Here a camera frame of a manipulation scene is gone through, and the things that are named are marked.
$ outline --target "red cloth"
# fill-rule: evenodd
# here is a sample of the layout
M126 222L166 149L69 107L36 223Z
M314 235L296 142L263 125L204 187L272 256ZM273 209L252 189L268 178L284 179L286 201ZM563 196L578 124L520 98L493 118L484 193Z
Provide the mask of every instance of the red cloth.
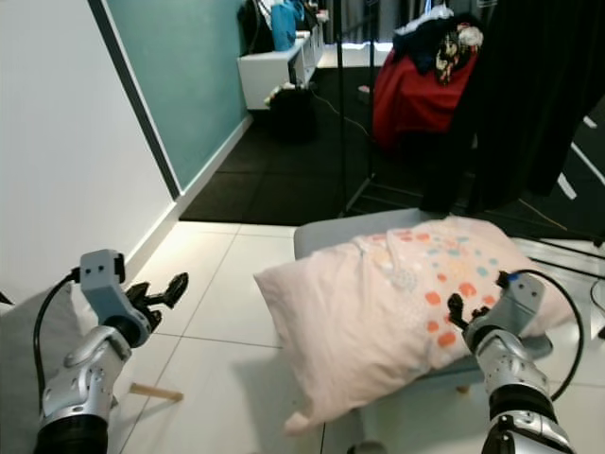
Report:
M390 52L374 86L374 139L394 150L402 134L410 131L446 132L476 55L452 73L450 83L439 85L435 72L421 75L409 57L394 63Z

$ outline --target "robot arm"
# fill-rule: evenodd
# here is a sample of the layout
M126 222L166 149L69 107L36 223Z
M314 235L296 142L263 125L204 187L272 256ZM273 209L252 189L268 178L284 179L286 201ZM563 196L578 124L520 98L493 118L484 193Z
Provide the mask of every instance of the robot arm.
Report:
M186 273L173 278L165 293L147 296L148 284L126 293L124 257L102 250L82 256L81 290L100 325L69 353L50 379L42 398L42 428L35 454L105 454L113 385L131 356L160 324L162 314L149 306L174 307L184 293Z
M544 294L537 279L501 273L502 296L493 309L483 307L467 323L463 302L448 301L450 320L462 335L485 376L492 428L484 454L574 453L558 425L549 396L548 380L517 337L535 316Z

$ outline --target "wall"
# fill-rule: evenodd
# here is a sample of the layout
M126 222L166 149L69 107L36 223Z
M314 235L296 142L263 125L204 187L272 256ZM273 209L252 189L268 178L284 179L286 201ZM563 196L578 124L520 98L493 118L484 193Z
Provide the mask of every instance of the wall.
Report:
M88 4L0 1L0 288L132 253L173 205Z
M242 0L108 0L166 154L189 185L246 116Z

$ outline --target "polka dot pillowcase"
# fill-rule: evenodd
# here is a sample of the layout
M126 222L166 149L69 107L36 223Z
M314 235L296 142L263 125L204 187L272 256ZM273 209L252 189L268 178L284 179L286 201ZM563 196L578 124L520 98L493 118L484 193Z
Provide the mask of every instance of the polka dot pillowcase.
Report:
M397 391L468 355L448 321L447 299L464 316L494 305L500 270L536 269L489 222L450 217L363 236L255 276L306 406L285 423L299 434ZM523 336L566 321L550 284Z

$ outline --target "wooden stick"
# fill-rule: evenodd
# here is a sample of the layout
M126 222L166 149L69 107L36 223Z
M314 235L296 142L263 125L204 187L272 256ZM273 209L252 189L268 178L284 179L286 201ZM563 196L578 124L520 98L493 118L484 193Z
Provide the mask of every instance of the wooden stick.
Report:
M184 398L182 393L162 390L153 386L140 385L139 383L132 383L130 385L129 393L148 395L150 397L160 397L161 399L173 400L175 402L180 402Z

